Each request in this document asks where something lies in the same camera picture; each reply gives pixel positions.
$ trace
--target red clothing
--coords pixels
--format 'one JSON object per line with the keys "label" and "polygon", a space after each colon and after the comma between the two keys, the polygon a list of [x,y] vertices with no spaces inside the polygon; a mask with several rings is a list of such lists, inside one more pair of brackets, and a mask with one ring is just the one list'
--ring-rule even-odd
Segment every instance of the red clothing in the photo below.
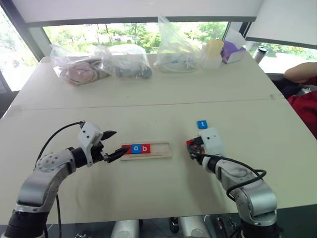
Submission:
{"label": "red clothing", "polygon": [[300,97],[291,96],[288,102],[317,139],[317,91]]}

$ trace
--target white table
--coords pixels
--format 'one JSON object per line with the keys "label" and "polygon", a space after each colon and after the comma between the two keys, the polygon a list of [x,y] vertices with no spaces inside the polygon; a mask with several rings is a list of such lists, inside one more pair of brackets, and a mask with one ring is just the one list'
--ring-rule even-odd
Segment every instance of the white table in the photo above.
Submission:
{"label": "white table", "polygon": [[[47,83],[42,84],[44,94],[35,91],[31,85],[31,82],[41,83],[47,75],[40,64],[0,121],[0,187],[6,190],[0,196],[0,224],[8,222],[20,186],[31,173],[47,138],[63,125],[83,119],[104,130],[118,131],[116,136],[106,141],[109,152],[122,142],[167,140],[172,145],[173,156],[169,159],[116,161],[111,164],[99,162],[91,168],[78,169],[60,187],[63,223],[236,212],[235,204],[226,197],[215,177],[192,161],[186,150],[185,141],[196,136],[196,121],[201,119],[218,128],[228,157],[256,169],[267,170],[265,181],[276,192],[278,208],[316,203],[317,192],[313,189],[316,184],[312,179],[317,168],[315,138],[249,57],[236,64],[240,64],[241,68],[235,64],[227,65],[239,71],[231,72],[231,77],[223,77],[228,83],[218,81],[218,87],[223,86],[222,93],[214,90],[214,81],[205,80],[213,93],[196,95],[198,99],[191,94],[188,98],[181,97],[179,95],[184,92],[177,90],[175,97],[164,93],[159,96],[155,92],[156,87],[149,82],[118,79],[96,82],[96,85],[100,83],[99,87],[101,84],[113,87],[112,93],[108,89],[106,91],[109,93],[101,94],[102,89],[94,86],[95,83],[70,88],[54,77],[47,77]],[[224,69],[221,69],[222,75],[227,74]],[[254,89],[256,86],[251,77],[244,87],[235,84],[242,90],[241,93],[227,93],[227,90],[234,92],[230,84],[234,75],[242,74],[240,71],[254,72],[253,79],[262,87],[258,94],[249,88],[250,85]],[[183,78],[190,78],[191,75],[197,75],[197,78],[187,80],[188,85],[181,86],[180,75],[164,75],[169,81],[154,76],[151,84],[160,85],[161,89],[164,85],[165,88],[176,89],[178,82],[185,90],[194,87],[197,81],[203,81],[198,72],[184,74]],[[152,88],[153,96],[143,102],[141,96],[134,92],[138,90],[137,85],[149,90]],[[99,99],[95,96],[93,100],[96,101],[71,100],[73,97],[79,99],[79,92],[84,95],[85,89],[90,92],[97,90]],[[61,98],[65,99],[62,90],[68,90],[73,95],[71,98],[67,95],[70,100],[65,101],[66,106],[62,104]],[[127,92],[130,92],[130,100],[126,99]],[[40,94],[43,99],[29,103],[27,100],[31,98],[31,93]],[[78,131],[78,128],[70,128],[61,132],[49,144],[48,151],[78,146]],[[48,223],[56,221],[56,209],[52,209]]]}

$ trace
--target plastic bag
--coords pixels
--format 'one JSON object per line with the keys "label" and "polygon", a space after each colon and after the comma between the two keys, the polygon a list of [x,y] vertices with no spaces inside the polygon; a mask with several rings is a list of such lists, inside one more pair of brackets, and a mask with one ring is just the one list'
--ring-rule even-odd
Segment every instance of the plastic bag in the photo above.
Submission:
{"label": "plastic bag", "polygon": [[107,51],[97,50],[94,55],[88,55],[57,45],[51,45],[51,47],[51,59],[55,73],[60,79],[72,85],[90,83],[107,77],[112,72],[112,65],[105,60],[110,58]]}
{"label": "plastic bag", "polygon": [[158,17],[162,41],[154,65],[163,72],[185,73],[199,68],[201,52],[172,25],[166,17]]}
{"label": "plastic bag", "polygon": [[115,45],[108,48],[115,74],[124,78],[150,78],[152,70],[145,50],[134,44]]}

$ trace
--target person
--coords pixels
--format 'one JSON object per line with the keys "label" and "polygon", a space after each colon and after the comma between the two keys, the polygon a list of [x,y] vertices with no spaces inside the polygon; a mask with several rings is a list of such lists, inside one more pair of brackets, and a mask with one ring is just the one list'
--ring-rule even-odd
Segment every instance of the person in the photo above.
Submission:
{"label": "person", "polygon": [[273,83],[317,139],[317,62],[290,68]]}

